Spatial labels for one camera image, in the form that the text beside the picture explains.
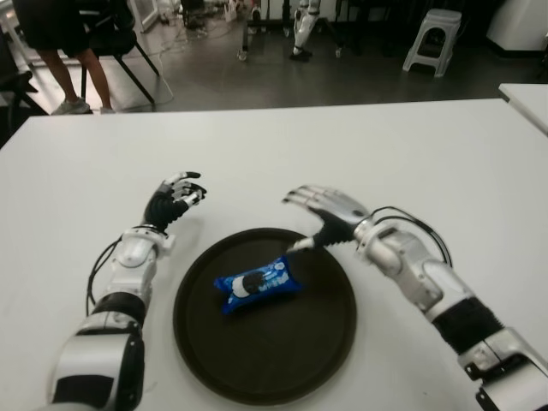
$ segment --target black shorts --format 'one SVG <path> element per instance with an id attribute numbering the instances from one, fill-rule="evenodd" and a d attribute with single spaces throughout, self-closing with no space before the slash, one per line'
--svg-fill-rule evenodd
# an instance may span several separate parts
<path id="1" fill-rule="evenodd" d="M 13 0 L 29 47 L 62 49 L 74 56 L 89 48 L 84 23 L 74 0 Z"/>

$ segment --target robot leg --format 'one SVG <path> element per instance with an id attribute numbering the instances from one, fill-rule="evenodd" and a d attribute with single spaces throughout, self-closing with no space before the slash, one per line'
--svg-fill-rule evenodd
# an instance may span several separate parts
<path id="1" fill-rule="evenodd" d="M 302 19 L 308 13 L 309 5 L 310 4 L 308 0 L 299 1 L 299 8 L 295 11 L 295 23 L 293 25 L 293 34 L 295 36 L 297 36 L 297 33 L 299 32 L 299 29 L 301 28 Z"/>
<path id="2" fill-rule="evenodd" d="M 306 61 L 312 53 L 304 50 L 304 46 L 314 29 L 319 17 L 319 0 L 311 0 L 306 13 L 301 14 L 299 20 L 295 14 L 295 47 L 289 58 L 292 60 Z"/>

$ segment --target robotic hand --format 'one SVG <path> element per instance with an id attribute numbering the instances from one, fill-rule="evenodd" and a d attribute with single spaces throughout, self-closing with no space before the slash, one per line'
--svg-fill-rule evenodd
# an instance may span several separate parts
<path id="1" fill-rule="evenodd" d="M 376 221 L 375 211 L 370 213 L 329 188 L 302 186 L 283 202 L 301 206 L 324 221 L 318 234 L 296 242 L 288 252 L 356 240 L 358 256 L 394 280 L 456 351 L 467 375 L 482 380 L 476 399 L 485 411 L 548 410 L 546 361 L 515 330 L 504 328 L 450 265 L 433 257 L 419 238 L 386 223 L 387 218 Z"/>
<path id="2" fill-rule="evenodd" d="M 165 233 L 168 225 L 204 199 L 206 191 L 187 181 L 198 177 L 188 172 L 164 180 L 149 200 L 141 225 L 126 230 L 99 257 L 87 297 L 95 302 L 92 279 L 116 251 L 107 265 L 111 280 L 91 315 L 65 344 L 52 374 L 51 405 L 44 410 L 131 411 L 139 405 L 145 371 L 141 330 L 156 260 L 173 247 L 175 237 Z"/>

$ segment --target snack package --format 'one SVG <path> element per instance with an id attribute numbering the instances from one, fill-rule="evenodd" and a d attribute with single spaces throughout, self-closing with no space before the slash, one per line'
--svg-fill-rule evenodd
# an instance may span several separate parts
<path id="1" fill-rule="evenodd" d="M 285 256 L 255 270 L 231 277 L 216 278 L 213 285 L 229 294 L 229 299 L 223 304 L 225 314 L 232 313 L 236 308 L 250 302 L 268 298 L 269 295 L 294 293 L 301 289 L 301 285 L 289 272 Z"/>

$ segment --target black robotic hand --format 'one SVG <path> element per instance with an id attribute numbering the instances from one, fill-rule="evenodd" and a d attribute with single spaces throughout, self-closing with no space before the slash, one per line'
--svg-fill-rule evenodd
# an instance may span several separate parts
<path id="1" fill-rule="evenodd" d="M 289 252 L 352 241 L 356 227 L 371 216 L 363 205 L 346 194 L 314 185 L 290 191 L 283 202 L 297 204 L 324 221 L 324 226 L 316 235 L 298 241 Z"/>
<path id="2" fill-rule="evenodd" d="M 206 197 L 207 191 L 198 184 L 186 181 L 188 178 L 200 178 L 200 173 L 177 173 L 160 184 L 148 201 L 143 224 L 165 231 L 170 223 Z"/>

